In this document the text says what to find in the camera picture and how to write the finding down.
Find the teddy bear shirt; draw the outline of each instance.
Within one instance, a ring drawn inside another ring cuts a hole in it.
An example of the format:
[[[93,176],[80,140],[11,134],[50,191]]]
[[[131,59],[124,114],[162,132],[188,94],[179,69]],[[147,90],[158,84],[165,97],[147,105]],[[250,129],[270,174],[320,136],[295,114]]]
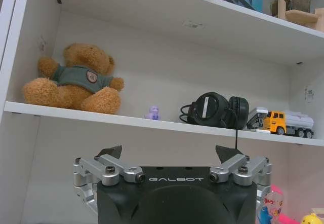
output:
[[[58,86],[81,86],[95,94],[104,87],[109,86],[113,77],[98,74],[86,66],[65,67],[59,65],[51,79],[57,82]]]

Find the black headphones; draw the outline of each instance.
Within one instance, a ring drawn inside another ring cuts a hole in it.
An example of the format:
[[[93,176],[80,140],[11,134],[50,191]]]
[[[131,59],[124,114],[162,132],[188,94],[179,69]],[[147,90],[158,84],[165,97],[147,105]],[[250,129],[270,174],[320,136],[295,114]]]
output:
[[[248,121],[249,103],[245,98],[232,96],[229,101],[220,94],[209,92],[191,105],[180,109],[180,119],[189,124],[242,130]]]

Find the blue toy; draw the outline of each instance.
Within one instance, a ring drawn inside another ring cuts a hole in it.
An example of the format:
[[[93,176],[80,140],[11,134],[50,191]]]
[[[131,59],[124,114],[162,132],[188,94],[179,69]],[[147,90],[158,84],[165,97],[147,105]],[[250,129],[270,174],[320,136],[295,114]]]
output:
[[[269,214],[268,207],[262,207],[260,216],[258,216],[260,224],[271,224],[272,216]]]

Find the bolt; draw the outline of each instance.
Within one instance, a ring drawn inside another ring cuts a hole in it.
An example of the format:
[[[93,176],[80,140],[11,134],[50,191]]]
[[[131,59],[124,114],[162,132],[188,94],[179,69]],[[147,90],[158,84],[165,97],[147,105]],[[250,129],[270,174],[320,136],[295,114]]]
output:
[[[142,182],[144,182],[145,181],[145,174],[140,174],[140,175],[137,175],[136,176],[136,182],[137,183],[142,183]]]
[[[114,173],[115,167],[114,166],[108,166],[106,167],[106,173]]]
[[[238,169],[238,172],[239,173],[248,173],[248,168],[247,167],[245,167],[245,166],[242,166],[242,167],[240,167],[239,169]]]
[[[209,180],[211,182],[217,182],[218,181],[218,176],[216,174],[210,174],[209,175]]]

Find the teddy bear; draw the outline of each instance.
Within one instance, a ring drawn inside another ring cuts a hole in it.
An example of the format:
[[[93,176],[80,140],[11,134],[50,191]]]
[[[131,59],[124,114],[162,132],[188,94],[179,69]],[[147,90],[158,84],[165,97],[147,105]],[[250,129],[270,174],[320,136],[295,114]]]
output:
[[[111,74],[115,62],[103,50],[90,44],[72,44],[63,52],[65,66],[42,57],[38,68],[45,78],[37,78],[23,88],[27,103],[42,106],[115,114],[120,107],[118,92],[122,78]]]

